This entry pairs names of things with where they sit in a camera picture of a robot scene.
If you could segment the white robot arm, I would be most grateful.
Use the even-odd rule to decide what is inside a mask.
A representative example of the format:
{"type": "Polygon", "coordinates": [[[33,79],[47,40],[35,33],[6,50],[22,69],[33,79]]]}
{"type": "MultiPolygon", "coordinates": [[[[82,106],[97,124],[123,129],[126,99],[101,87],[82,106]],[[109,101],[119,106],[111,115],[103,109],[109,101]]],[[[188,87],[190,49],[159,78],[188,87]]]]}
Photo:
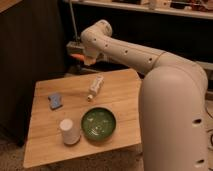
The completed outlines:
{"type": "Polygon", "coordinates": [[[138,102],[144,171],[209,171],[204,69],[173,53],[114,39],[105,20],[82,31],[81,41],[89,64],[105,54],[144,75],[138,102]]]}

